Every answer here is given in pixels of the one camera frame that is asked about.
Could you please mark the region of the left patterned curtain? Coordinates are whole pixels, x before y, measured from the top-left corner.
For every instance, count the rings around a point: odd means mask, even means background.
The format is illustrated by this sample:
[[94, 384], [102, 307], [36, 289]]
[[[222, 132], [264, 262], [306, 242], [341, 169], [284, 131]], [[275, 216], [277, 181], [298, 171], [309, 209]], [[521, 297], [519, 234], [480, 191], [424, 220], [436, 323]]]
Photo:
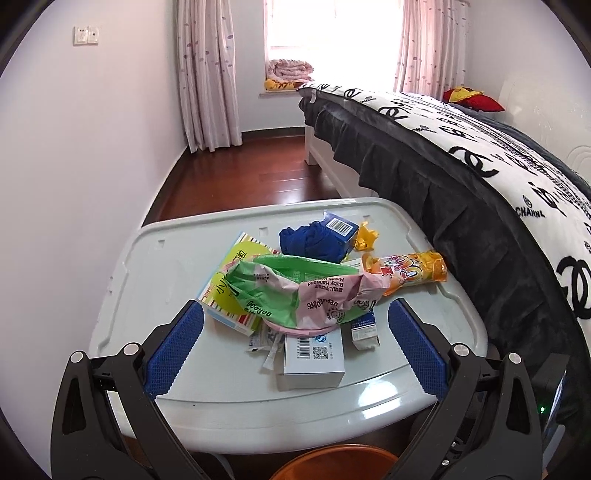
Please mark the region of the left patterned curtain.
[[242, 144], [235, 79], [235, 30], [228, 1], [176, 3], [177, 78], [191, 152]]

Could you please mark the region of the red yellow pillow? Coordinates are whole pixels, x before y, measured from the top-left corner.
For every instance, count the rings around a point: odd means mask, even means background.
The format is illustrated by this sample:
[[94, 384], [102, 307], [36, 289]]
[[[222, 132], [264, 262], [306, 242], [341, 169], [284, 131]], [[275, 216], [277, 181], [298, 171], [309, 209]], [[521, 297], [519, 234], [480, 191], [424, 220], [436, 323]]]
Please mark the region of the red yellow pillow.
[[443, 100], [446, 103], [461, 105], [475, 111], [497, 113], [505, 110], [498, 101], [489, 97], [484, 92], [463, 86], [445, 91]]

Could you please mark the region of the green pink wipes bag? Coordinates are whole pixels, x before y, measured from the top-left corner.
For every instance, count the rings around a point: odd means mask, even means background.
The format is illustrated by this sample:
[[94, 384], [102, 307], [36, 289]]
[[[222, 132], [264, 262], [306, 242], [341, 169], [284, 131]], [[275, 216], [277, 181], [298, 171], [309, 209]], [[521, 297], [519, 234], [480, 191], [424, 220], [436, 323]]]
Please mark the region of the green pink wipes bag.
[[243, 310], [294, 335], [351, 322], [391, 287], [390, 277], [354, 266], [274, 254], [228, 263], [223, 279]]

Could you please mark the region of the small dark blue carton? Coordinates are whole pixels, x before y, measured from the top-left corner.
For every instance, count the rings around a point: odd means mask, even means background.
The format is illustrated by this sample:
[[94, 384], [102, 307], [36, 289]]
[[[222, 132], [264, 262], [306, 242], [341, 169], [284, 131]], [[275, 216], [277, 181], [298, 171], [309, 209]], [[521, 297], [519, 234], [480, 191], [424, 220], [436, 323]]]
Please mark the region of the small dark blue carton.
[[330, 211], [324, 212], [321, 224], [332, 232], [332, 236], [342, 242], [342, 250], [349, 254], [355, 245], [359, 225]]

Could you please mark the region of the right pink curtain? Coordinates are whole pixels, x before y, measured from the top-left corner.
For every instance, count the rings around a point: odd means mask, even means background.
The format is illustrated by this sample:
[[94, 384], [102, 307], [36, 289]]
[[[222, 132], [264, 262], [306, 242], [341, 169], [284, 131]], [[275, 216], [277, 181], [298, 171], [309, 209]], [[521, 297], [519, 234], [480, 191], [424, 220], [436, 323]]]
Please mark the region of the right pink curtain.
[[403, 3], [402, 41], [394, 90], [441, 99], [445, 91], [464, 83], [469, 14], [467, 1]]

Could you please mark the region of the yellow plastic toy piece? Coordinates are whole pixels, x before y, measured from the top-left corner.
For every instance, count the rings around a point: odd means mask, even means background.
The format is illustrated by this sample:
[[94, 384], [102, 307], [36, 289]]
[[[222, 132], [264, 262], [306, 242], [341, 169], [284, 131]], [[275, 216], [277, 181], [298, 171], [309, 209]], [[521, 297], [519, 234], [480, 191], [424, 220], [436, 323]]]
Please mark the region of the yellow plastic toy piece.
[[360, 224], [359, 229], [356, 232], [353, 248], [359, 252], [372, 251], [378, 238], [379, 232], [377, 232], [375, 229], [372, 229], [369, 225], [369, 222], [364, 221]]

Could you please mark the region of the yellow cloth on sill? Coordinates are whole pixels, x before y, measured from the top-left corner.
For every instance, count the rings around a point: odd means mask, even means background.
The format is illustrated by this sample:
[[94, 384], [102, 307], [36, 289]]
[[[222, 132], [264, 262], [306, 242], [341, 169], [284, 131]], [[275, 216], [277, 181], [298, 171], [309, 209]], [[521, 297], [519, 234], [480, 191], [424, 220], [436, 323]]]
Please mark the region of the yellow cloth on sill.
[[270, 78], [267, 78], [264, 83], [263, 87], [266, 92], [294, 92], [297, 91], [298, 88], [304, 85], [304, 81], [276, 81]]

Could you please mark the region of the blue glove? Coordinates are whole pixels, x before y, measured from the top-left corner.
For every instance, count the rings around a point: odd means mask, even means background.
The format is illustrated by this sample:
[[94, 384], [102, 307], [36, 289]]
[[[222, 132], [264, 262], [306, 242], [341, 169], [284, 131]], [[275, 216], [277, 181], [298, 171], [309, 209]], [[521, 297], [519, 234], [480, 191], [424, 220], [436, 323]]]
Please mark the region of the blue glove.
[[297, 229], [283, 228], [279, 234], [280, 251], [325, 262], [341, 263], [346, 258], [346, 245], [330, 228], [314, 221]]

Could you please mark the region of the orange snack wrapper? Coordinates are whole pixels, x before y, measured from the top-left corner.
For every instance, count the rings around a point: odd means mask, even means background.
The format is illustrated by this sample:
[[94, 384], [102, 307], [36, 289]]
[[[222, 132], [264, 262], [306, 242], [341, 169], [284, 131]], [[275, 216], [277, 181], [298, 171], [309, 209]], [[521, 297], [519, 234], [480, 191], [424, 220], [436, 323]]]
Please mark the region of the orange snack wrapper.
[[436, 251], [396, 254], [374, 257], [362, 256], [363, 269], [376, 275], [388, 277], [390, 286], [384, 296], [390, 296], [407, 286], [446, 282], [448, 268], [443, 256]]

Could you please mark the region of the green striped medicine box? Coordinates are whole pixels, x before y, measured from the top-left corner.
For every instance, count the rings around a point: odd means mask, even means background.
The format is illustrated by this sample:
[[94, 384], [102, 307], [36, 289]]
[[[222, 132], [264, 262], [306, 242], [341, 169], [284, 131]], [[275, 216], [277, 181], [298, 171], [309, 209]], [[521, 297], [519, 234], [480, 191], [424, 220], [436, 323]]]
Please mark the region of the green striped medicine box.
[[224, 279], [224, 267], [230, 263], [264, 254], [279, 254], [256, 237], [242, 232], [218, 265], [204, 289], [197, 295], [204, 312], [215, 321], [249, 337], [259, 327], [260, 318], [242, 309]]

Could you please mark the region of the folded pink blanket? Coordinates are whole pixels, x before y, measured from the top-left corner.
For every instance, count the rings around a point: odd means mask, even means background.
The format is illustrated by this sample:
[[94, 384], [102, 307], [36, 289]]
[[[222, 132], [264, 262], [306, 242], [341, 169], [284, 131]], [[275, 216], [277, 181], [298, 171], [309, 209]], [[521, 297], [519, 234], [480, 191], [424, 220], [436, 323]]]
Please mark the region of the folded pink blanket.
[[266, 62], [266, 78], [279, 83], [308, 82], [314, 67], [301, 60], [277, 59]]

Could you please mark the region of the grey plastic storage box lid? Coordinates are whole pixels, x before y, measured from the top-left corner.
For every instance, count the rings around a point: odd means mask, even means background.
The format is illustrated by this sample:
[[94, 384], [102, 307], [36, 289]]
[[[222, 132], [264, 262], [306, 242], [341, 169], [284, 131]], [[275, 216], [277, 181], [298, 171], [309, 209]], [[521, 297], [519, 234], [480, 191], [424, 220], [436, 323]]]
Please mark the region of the grey plastic storage box lid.
[[375, 308], [380, 343], [360, 351], [344, 336], [345, 374], [332, 389], [287, 390], [283, 359], [253, 350], [259, 320], [213, 302], [211, 279], [249, 241], [274, 250], [280, 230], [332, 213], [379, 234], [374, 254], [425, 252], [432, 243], [400, 206], [379, 198], [274, 205], [197, 215], [140, 229], [124, 247], [100, 309], [88, 354], [141, 343], [190, 300], [204, 304], [204, 329], [169, 391], [156, 403], [183, 445], [222, 454], [270, 454], [341, 442], [401, 421], [434, 404]]

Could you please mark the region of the white blue medicine box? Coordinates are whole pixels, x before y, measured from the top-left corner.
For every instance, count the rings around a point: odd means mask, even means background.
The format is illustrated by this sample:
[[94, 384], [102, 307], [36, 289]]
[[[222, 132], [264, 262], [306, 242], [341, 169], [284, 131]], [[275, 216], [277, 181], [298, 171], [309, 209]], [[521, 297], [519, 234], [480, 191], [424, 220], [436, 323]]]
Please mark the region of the white blue medicine box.
[[341, 330], [314, 337], [287, 337], [277, 385], [283, 390], [335, 388], [345, 373]]

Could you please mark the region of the bed with logo blanket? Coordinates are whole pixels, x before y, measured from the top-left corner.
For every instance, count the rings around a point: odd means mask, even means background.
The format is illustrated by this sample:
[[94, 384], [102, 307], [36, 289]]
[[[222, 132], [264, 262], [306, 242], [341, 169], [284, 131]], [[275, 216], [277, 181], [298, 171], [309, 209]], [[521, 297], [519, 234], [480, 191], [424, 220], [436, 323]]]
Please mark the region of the bed with logo blanket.
[[356, 117], [329, 96], [301, 93], [304, 123], [358, 183], [400, 205], [441, 253], [480, 314], [489, 341], [529, 371], [570, 357], [560, 418], [590, 428], [590, 354], [541, 249], [505, 200], [472, 169], [389, 118]]

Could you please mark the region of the small white blue carton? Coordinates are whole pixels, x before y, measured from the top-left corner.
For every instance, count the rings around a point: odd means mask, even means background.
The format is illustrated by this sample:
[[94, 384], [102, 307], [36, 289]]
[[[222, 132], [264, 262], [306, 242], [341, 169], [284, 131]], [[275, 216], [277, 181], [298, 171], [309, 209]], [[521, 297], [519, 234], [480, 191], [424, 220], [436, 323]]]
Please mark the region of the small white blue carton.
[[375, 350], [380, 346], [380, 336], [372, 310], [351, 322], [351, 337], [356, 350]]

